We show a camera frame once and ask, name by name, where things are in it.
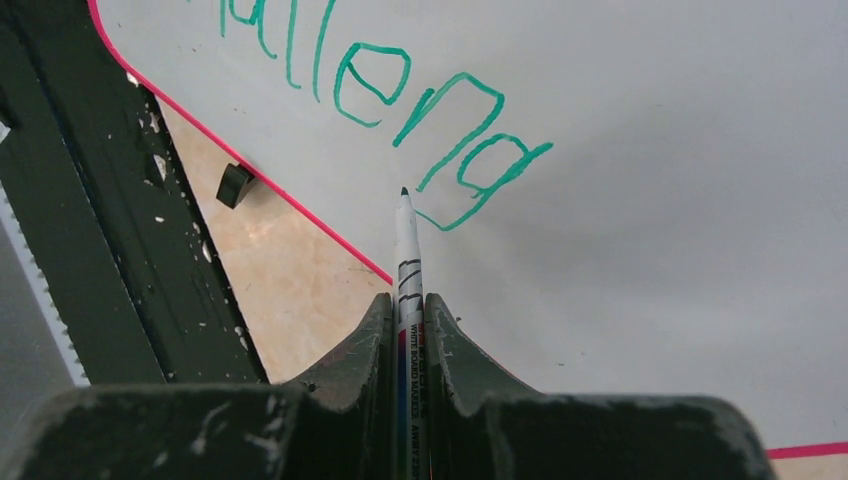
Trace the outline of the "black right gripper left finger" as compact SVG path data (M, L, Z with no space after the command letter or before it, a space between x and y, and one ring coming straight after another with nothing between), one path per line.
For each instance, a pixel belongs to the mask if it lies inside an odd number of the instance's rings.
M283 384L77 388L50 400L5 479L387 479L392 302Z

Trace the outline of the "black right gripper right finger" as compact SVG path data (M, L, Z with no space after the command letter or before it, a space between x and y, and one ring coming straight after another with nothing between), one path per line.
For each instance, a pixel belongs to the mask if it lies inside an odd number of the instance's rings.
M436 479L771 479L748 419L706 396L544 394L424 306Z

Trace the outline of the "pink framed whiteboard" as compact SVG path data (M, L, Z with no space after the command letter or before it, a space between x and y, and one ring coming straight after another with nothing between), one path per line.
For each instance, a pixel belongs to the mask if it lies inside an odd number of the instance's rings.
M847 449L843 1L93 1L109 52L545 392Z

